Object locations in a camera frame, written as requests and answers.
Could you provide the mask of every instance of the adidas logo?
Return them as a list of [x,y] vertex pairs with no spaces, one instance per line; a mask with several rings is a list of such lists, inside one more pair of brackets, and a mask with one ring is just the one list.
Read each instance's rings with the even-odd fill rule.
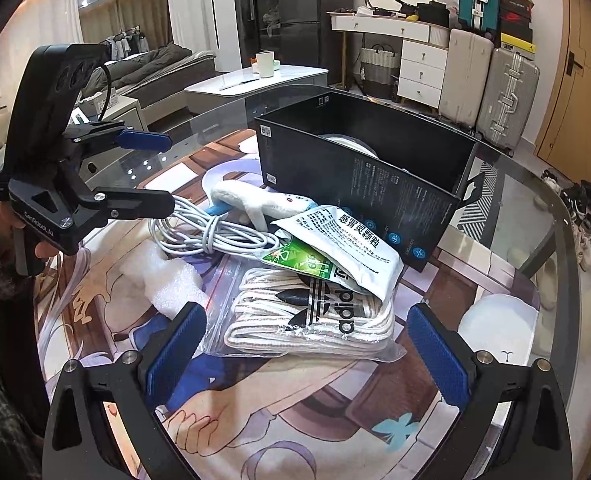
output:
[[309,288],[290,288],[276,294],[277,298],[285,303],[295,306],[303,306],[304,309],[295,314],[287,325],[287,330],[305,328],[320,320],[331,307],[338,316],[339,331],[342,334],[350,334],[355,330],[353,317],[355,315],[354,292],[345,288],[331,290],[329,282],[324,282],[310,276],[300,276],[300,279]]

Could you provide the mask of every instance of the human hand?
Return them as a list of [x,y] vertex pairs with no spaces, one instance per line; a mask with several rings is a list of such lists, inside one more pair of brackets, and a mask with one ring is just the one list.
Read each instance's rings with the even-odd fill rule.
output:
[[[2,260],[12,260],[14,257],[13,228],[24,229],[24,222],[16,216],[9,202],[0,202],[0,259]],[[35,247],[35,256],[38,258],[50,258],[58,252],[60,251],[44,240]]]
[[164,423],[179,450],[209,456],[240,434],[252,413],[235,392],[235,387],[200,392]]

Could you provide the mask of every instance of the open box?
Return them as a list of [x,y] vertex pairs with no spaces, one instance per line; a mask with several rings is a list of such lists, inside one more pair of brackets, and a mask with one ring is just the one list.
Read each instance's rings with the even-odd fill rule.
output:
[[[456,209],[479,200],[468,180],[477,142],[413,112],[329,91],[257,119],[264,183],[337,205],[422,270]],[[367,144],[378,156],[321,135]],[[464,200],[470,184],[474,189]]]

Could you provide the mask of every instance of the gray blanket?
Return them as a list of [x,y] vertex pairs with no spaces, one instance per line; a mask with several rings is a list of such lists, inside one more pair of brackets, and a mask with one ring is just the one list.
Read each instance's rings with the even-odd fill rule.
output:
[[[123,59],[116,63],[111,63],[107,68],[113,80],[112,87],[119,89],[123,86],[139,83],[158,70],[192,54],[193,52],[188,48],[169,43],[167,46],[146,52],[133,59]],[[93,74],[91,74],[91,79],[86,85],[86,88],[82,91],[82,98],[87,98],[105,89],[106,74],[101,68],[95,69]]]

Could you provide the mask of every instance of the white mug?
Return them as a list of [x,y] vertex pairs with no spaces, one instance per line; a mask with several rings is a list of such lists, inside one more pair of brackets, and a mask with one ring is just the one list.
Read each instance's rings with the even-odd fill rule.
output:
[[258,72],[260,77],[273,76],[273,52],[258,52],[256,54],[258,60]]

